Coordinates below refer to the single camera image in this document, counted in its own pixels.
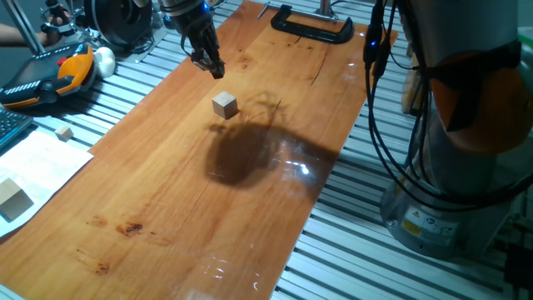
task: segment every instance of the white paper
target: white paper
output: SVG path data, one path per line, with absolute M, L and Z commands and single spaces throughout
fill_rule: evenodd
M 0 157 L 0 183 L 11 178 L 33 205 L 11 222 L 0 217 L 0 238 L 29 221 L 92 154 L 42 132 L 32 132 Z

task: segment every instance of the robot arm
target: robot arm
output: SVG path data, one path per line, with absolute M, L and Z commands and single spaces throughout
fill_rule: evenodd
M 150 0 L 136 0 L 143 7 Z M 182 48 L 185 51 L 185 38 L 189 38 L 192 53 L 185 51 L 192 62 L 204 71 L 209 71 L 215 79 L 224 77 L 224 62 L 218 53 L 218 39 L 209 7 L 203 0 L 159 0 L 161 11 L 174 23 L 182 35 Z

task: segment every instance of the small wooden block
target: small wooden block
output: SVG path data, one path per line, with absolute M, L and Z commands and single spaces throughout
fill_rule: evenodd
M 72 130 L 70 129 L 69 126 L 61 126 L 55 131 L 55 133 L 57 135 L 57 138 L 59 138 L 60 141 L 64 141 L 64 142 L 71 139 L 72 136 L 74 135 L 74 133 L 72 133 Z
M 227 120 L 239 112 L 237 99 L 228 92 L 221 92 L 213 98 L 213 110 Z
M 32 199 L 13 180 L 0 183 L 0 215 L 6 221 L 13 221 L 32 205 Z

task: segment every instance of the wooden table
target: wooden table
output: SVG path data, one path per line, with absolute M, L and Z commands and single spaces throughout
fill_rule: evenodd
M 2 240 L 0 283 L 27 299 L 270 296 L 365 101 L 366 27 L 328 45 L 261 10 L 244 2 L 217 30 L 223 79 L 182 63 Z M 240 108 L 229 121 L 222 91 Z

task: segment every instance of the black wire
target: black wire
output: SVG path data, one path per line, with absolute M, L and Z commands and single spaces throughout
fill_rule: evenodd
M 396 8 L 396 0 L 393 3 L 393 9 L 392 9 L 392 13 L 391 13 L 391 21 L 389 22 L 389 31 L 387 32 L 387 37 L 386 37 L 386 38 L 389 38 L 389 39 L 390 39 L 390 34 L 391 34 L 392 20 L 394 18 L 395 8 Z M 371 131 L 372 142 L 374 144 L 374 147 L 376 148 L 376 152 L 377 152 L 381 162 L 383 163 L 383 165 L 386 168 L 386 170 L 389 172 L 389 175 L 391 175 L 391 177 L 395 180 L 396 184 L 398 184 L 400 186 L 400 188 L 402 190 L 404 190 L 404 192 L 406 192 L 406 194 L 408 196 L 410 196 L 411 198 L 413 198 L 415 201 L 417 201 L 420 204 L 425 205 L 425 206 L 427 206 L 429 208 L 440 209 L 441 211 L 465 212 L 465 211 L 471 211 L 471 210 L 476 210 L 476 209 L 487 208 L 489 206 L 493 206 L 493 205 L 496 205 L 496 204 L 508 202 L 508 201 L 512 200 L 512 198 L 514 196 L 518 195 L 518 193 L 522 193 L 526 188 L 528 188 L 533 183 L 533 173 L 532 173 L 528 177 L 524 177 L 518 182 L 515 182 L 515 183 L 512 183 L 512 184 L 508 184 L 508 185 L 504 186 L 503 188 L 501 188 L 501 189 L 499 189 L 497 191 L 486 193 L 485 195 L 482 195 L 480 197 L 452 197 L 450 195 L 446 195 L 446 194 L 443 194 L 443 193 L 436 194 L 436 193 L 428 190 L 427 188 L 422 187 L 422 185 L 420 185 L 417 181 L 413 180 L 412 177 L 409 176 L 409 174 L 407 174 L 403 170 L 403 167 L 400 167 L 400 165 L 396 162 L 394 157 L 388 151 L 388 148 L 386 147 L 385 143 L 383 142 L 383 139 L 381 138 L 379 130 L 377 130 L 376 121 L 374 119 L 373 105 L 374 105 L 374 97 L 375 97 L 375 93 L 376 93 L 376 87 L 377 87 L 378 80 L 379 80 L 379 78 L 376 77 L 375 81 L 374 81 L 374 86 L 373 86 L 373 88 L 371 90 L 370 89 L 370 68 L 367 68 L 366 69 L 366 90 L 367 90 L 367 97 L 368 97 L 368 103 L 369 103 L 369 128 L 370 128 L 370 131 Z M 383 151 L 385 152 L 385 154 L 387 155 L 387 157 L 389 158 L 391 163 L 394 165 L 394 167 L 413 186 L 415 186 L 416 188 L 419 188 L 422 192 L 424 192 L 424 193 L 426 193 L 426 194 L 428 194 L 428 195 L 430 195 L 430 196 L 432 196 L 432 197 L 434 197 L 436 199 L 444 200 L 446 202 L 457 204 L 457 205 L 471 205 L 471 207 L 465 207 L 465 208 L 459 208 L 459 209 L 448 209 L 448 208 L 444 209 L 442 207 L 431 206 L 428 203 L 425 203 L 422 200 L 420 200 L 417 197 L 415 197 L 398 180 L 398 178 L 396 178 L 396 176 L 394 175 L 392 170 L 390 170 L 390 168 L 388 167 L 388 164 L 386 163 L 386 161 L 385 161 L 385 159 L 384 159 L 384 157 L 383 157 L 383 155 L 381 153 L 381 150 L 380 150 L 380 148 L 378 146 L 378 143 L 376 142 L 376 139 L 379 141 L 379 145 L 381 145 L 381 148 L 383 149 Z
M 403 185 L 403 183 L 396 177 L 396 175 L 392 172 L 391 168 L 389 167 L 388 163 L 386 163 L 385 158 L 383 157 L 383 154 L 381 153 L 380 148 L 377 146 L 376 136 L 379 137 L 379 131 L 377 131 L 376 121 L 374 119 L 374 97 L 376 95 L 376 88 L 377 88 L 377 79 L 374 82 L 374 85 L 371 89 L 370 87 L 370 70 L 367 69 L 365 71 L 365 78 L 366 78 L 366 97 L 368 98 L 368 120 L 369 120 L 369 128 L 370 128 L 370 137 L 372 140 L 372 144 L 374 145 L 374 148 L 376 149 L 377 156 L 380 158 L 381 163 L 383 164 L 383 167 L 385 167 L 385 170 L 389 173 L 389 176 L 391 176 L 392 180 L 400 187 L 407 196 L 409 196 L 414 201 L 418 202 L 420 205 L 423 205 L 427 208 L 439 210 L 442 212 L 452 212 L 452 213 L 459 213 L 459 212 L 468 212 L 471 210 L 479 209 L 478 207 L 465 207 L 465 208 L 443 208 L 443 207 L 437 207 L 435 205 L 429 204 L 427 202 L 424 202 L 420 200 L 417 196 L 415 196 L 409 189 L 407 189 L 406 186 Z
M 411 101 L 411 106 L 416 101 L 416 98 L 418 98 L 418 93 L 420 92 L 420 90 L 421 90 L 421 85 L 416 87 L 415 94 L 413 95 L 413 98 Z M 416 115 L 416 120 L 415 120 L 415 125 L 413 126 L 413 131 L 411 132 L 411 139 L 409 140 L 409 146 L 407 148 L 407 162 L 409 163 L 409 168 L 411 168 L 413 175 L 415 176 L 417 180 L 420 180 L 420 177 L 416 173 L 415 166 L 413 165 L 412 148 L 413 148 L 413 143 L 415 142 L 415 136 L 416 136 L 416 132 L 418 131 L 418 123 L 420 122 L 421 116 L 422 116 L 422 110 L 419 109 L 418 114 Z
M 421 136 L 420 136 L 420 145 L 418 149 L 418 163 L 420 164 L 420 170 L 422 173 L 422 177 L 424 180 L 426 180 L 427 183 L 431 183 L 431 180 L 429 176 L 427 176 L 426 173 L 426 167 L 424 167 L 424 146 L 426 143 L 426 132 L 427 132 L 427 121 L 429 119 L 429 96 L 431 94 L 431 91 L 429 89 L 429 83 L 427 80 L 425 80 L 423 83 L 423 93 L 422 93 L 422 105 L 421 110 L 424 114 L 422 118 L 422 125 L 421 125 Z
M 338 3 L 350 3 L 350 1 L 346 1 L 346 0 L 338 0 L 338 1 L 335 1 L 334 3 L 330 4 L 330 7 L 332 7 L 333 5 L 336 5 Z
M 384 32 L 385 34 L 388 34 L 388 32 L 385 30 L 385 24 L 382 24 L 381 26 L 383 27 L 383 32 Z M 400 68 L 402 68 L 402 69 L 404 69 L 404 70 L 418 70 L 418 67 L 406 67 L 406 66 L 400 64 L 400 63 L 396 60 L 396 58 L 394 57 L 394 54 L 393 54 L 392 52 L 390 52 L 389 54 L 391 55 L 392 61 L 393 61 L 398 67 L 400 67 Z

